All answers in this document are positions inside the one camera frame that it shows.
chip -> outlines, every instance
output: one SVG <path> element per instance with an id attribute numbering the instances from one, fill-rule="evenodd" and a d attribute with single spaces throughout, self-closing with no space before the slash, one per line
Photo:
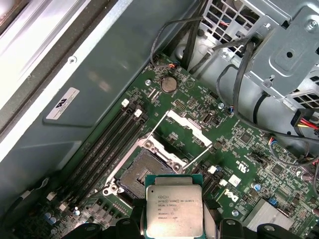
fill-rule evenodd
<path id="1" fill-rule="evenodd" d="M 134 162 L 122 174 L 119 183 L 135 198 L 144 198 L 145 177 L 149 174 L 174 174 L 174 171 L 147 149 L 142 149 Z"/>
<path id="2" fill-rule="evenodd" d="M 283 170 L 284 170 L 284 169 L 283 169 L 281 166 L 279 166 L 278 164 L 276 164 L 271 171 L 272 171 L 274 174 L 279 175 L 279 174 L 281 174 L 281 172 L 282 172 Z"/>
<path id="3" fill-rule="evenodd" d="M 244 134 L 240 137 L 240 140 L 243 141 L 244 143 L 248 143 L 250 139 L 251 139 L 251 135 L 247 132 L 244 132 Z"/>
<path id="4" fill-rule="evenodd" d="M 316 204 L 317 199 L 315 197 L 310 198 L 309 200 L 312 204 Z"/>

red cable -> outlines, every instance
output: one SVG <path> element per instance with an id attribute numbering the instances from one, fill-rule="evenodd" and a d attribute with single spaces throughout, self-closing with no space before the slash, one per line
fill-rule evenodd
<path id="1" fill-rule="evenodd" d="M 314 124 L 308 122 L 307 120 L 305 119 L 301 119 L 301 122 L 304 123 L 305 125 L 311 127 L 311 128 L 314 128 L 314 129 L 319 129 L 317 126 L 315 126 Z"/>

sticker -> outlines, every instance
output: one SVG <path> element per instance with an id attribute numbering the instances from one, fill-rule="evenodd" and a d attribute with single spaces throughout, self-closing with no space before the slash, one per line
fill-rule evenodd
<path id="1" fill-rule="evenodd" d="M 240 183 L 241 179 L 238 178 L 235 174 L 233 174 L 230 179 L 228 180 L 228 182 L 230 184 L 232 184 L 233 186 L 237 187 L 238 184 Z"/>
<path id="2" fill-rule="evenodd" d="M 238 196 L 234 195 L 233 192 L 230 192 L 229 189 L 226 188 L 224 195 L 227 195 L 228 198 L 231 198 L 231 200 L 236 203 L 239 199 Z"/>
<path id="3" fill-rule="evenodd" d="M 74 98 L 80 91 L 76 88 L 71 87 L 68 91 L 64 94 L 64 96 L 59 100 L 59 102 L 54 106 L 51 112 L 48 114 L 46 119 L 48 120 L 57 120 L 60 118 L 62 113 L 66 110 L 66 108 L 71 104 Z"/>

motherboard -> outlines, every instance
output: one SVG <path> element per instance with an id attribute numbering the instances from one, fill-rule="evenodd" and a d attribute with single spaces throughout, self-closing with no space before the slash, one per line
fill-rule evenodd
<path id="1" fill-rule="evenodd" d="M 269 135 L 239 121 L 166 56 L 157 63 L 171 67 L 142 70 L 14 233 L 59 239 L 86 222 L 107 228 L 145 197 L 146 175 L 201 174 L 203 198 L 215 200 L 224 218 L 252 230 L 276 218 L 272 223 L 305 238 L 317 225 L 319 203 L 301 176 L 314 166 L 275 162 Z M 281 159 L 298 161 L 278 144 L 274 149 Z"/>

wire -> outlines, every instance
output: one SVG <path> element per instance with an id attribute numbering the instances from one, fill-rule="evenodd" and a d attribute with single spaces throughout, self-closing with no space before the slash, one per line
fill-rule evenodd
<path id="1" fill-rule="evenodd" d="M 294 127 L 294 130 L 296 132 L 296 134 L 299 136 L 299 137 L 305 137 L 303 132 L 301 131 L 301 127 L 304 127 L 304 125 L 300 125 L 299 127 Z M 305 150 L 305 157 L 308 156 L 309 154 L 309 151 L 310 151 L 310 147 L 309 147 L 309 143 L 308 142 L 304 142 L 305 145 L 306 145 L 306 150 Z"/>
<path id="2" fill-rule="evenodd" d="M 228 48 L 228 47 L 234 47 L 234 46 L 241 46 L 241 45 L 245 45 L 247 42 L 249 41 L 249 39 L 240 39 L 237 41 L 231 41 L 231 42 L 227 42 L 218 46 L 213 47 L 211 50 L 213 52 L 222 49 L 222 48 Z M 193 68 L 191 68 L 191 70 L 189 71 L 190 74 L 194 74 L 209 58 L 210 58 L 211 54 L 209 54 L 208 52 L 203 56 L 203 58 L 195 65 L 193 66 Z"/>
<path id="3" fill-rule="evenodd" d="M 230 64 L 230 65 L 226 66 L 226 68 L 220 73 L 220 75 L 218 76 L 218 78 L 216 80 L 216 92 L 217 92 L 217 95 L 220 98 L 220 101 L 227 107 L 229 107 L 230 105 L 226 103 L 226 101 L 223 99 L 223 97 L 221 95 L 221 92 L 220 92 L 220 80 L 228 72 L 229 68 L 234 68 L 235 70 L 238 70 L 238 68 L 235 65 Z"/>
<path id="4" fill-rule="evenodd" d="M 193 17 L 202 16 L 204 14 L 206 3 L 207 3 L 207 0 L 201 0 L 201 3 L 197 7 Z M 189 63 L 191 61 L 191 58 L 194 52 L 199 25 L 200 25 L 200 22 L 198 21 L 198 22 L 192 23 L 190 26 L 186 47 L 184 49 L 182 60 L 180 61 L 180 66 L 184 69 L 187 69 L 189 67 Z"/>
<path id="5" fill-rule="evenodd" d="M 0 227 L 2 228 L 4 226 L 4 222 L 7 219 L 7 217 L 16 209 L 16 207 L 23 201 L 23 197 L 18 197 L 8 208 L 8 210 L 5 212 L 5 214 L 2 216 L 0 221 Z"/>
<path id="6" fill-rule="evenodd" d="M 318 193 L 317 186 L 316 186 L 318 171 L 319 171 L 319 163 L 316 164 L 315 175 L 313 178 L 313 190 L 314 190 L 314 193 L 317 196 L 317 198 L 319 198 L 319 193 Z"/>
<path id="7" fill-rule="evenodd" d="M 254 107 L 254 111 L 253 111 L 253 123 L 258 124 L 258 111 L 259 111 L 260 105 L 265 100 L 265 98 L 267 98 L 269 96 L 270 95 L 268 95 L 266 92 L 263 91 L 260 98 L 256 102 L 255 107 Z"/>
<path id="8" fill-rule="evenodd" d="M 281 162 L 281 163 L 283 163 L 283 164 L 286 165 L 286 166 L 289 166 L 289 167 L 301 167 L 301 166 L 305 166 L 305 165 L 310 165 L 310 164 L 313 164 L 313 163 L 315 163 L 315 162 L 317 162 L 317 161 L 319 160 L 319 156 L 317 156 L 317 157 L 315 157 L 314 159 L 312 159 L 312 160 L 310 160 L 310 161 L 307 161 L 307 162 L 304 162 L 304 163 L 299 163 L 299 164 L 288 163 L 288 162 L 285 162 L 285 161 L 281 160 L 281 159 L 276 155 L 276 152 L 275 152 L 275 150 L 274 150 L 274 148 L 273 148 L 273 145 L 274 145 L 274 143 L 273 143 L 273 144 L 268 144 L 269 150 L 270 150 L 272 156 L 274 157 L 274 159 L 277 160 L 277 161 L 279 161 L 279 162 Z"/>
<path id="9" fill-rule="evenodd" d="M 152 48 L 151 48 L 151 53 L 150 53 L 150 61 L 151 61 L 151 64 L 154 66 L 154 67 L 168 67 L 168 64 L 167 65 L 156 65 L 155 62 L 154 62 L 154 52 L 155 52 L 155 48 L 156 48 L 156 45 L 157 45 L 157 42 L 160 38 L 160 35 L 162 34 L 162 32 L 165 30 L 165 28 L 171 24 L 175 24 L 175 23 L 186 23 L 186 22 L 190 22 L 190 21 L 201 21 L 201 20 L 204 20 L 203 17 L 191 17 L 191 18 L 186 18 L 186 19 L 181 19 L 181 20 L 174 20 L 174 21 L 169 21 L 167 23 L 164 24 L 164 26 L 161 27 L 161 29 L 159 30 L 154 42 L 153 42 L 153 45 L 152 45 Z"/>
<path id="10" fill-rule="evenodd" d="M 229 23 L 225 23 L 224 21 L 221 21 L 220 24 L 222 24 L 223 26 L 229 26 Z"/>
<path id="11" fill-rule="evenodd" d="M 300 120 L 301 123 L 311 127 L 311 128 L 314 128 L 314 129 L 319 129 L 319 127 L 317 127 L 316 125 L 314 125 L 313 123 L 310 123 L 309 121 L 305 120 L 305 119 L 301 119 Z"/>
<path id="12" fill-rule="evenodd" d="M 276 137 L 282 137 L 282 138 L 289 138 L 289 139 L 295 139 L 295 140 L 301 140 L 301 141 L 307 141 L 311 143 L 319 143 L 318 139 L 313 139 L 313 138 L 308 138 L 308 137 L 300 137 L 296 135 L 288 135 L 285 133 L 277 132 L 272 129 L 268 129 L 266 127 L 257 125 L 250 120 L 248 120 L 245 116 L 243 116 L 241 113 L 238 111 L 238 99 L 239 99 L 239 93 L 240 93 L 240 88 L 241 88 L 241 83 L 244 77 L 244 74 L 246 72 L 247 66 L 249 64 L 249 61 L 251 59 L 251 56 L 253 54 L 253 49 L 254 49 L 254 44 L 252 42 L 249 42 L 246 46 L 246 52 L 244 54 L 244 57 L 240 63 L 235 84 L 234 84 L 234 90 L 233 90 L 233 105 L 234 105 L 234 114 L 237 116 L 239 120 L 241 120 L 243 123 L 247 124 L 251 128 L 258 129 L 260 131 L 263 131 L 265 133 L 269 133 L 272 135 L 275 135 Z"/>
<path id="13" fill-rule="evenodd" d="M 304 127 L 304 128 L 310 128 L 308 125 L 305 125 L 305 124 L 298 124 L 298 127 Z"/>

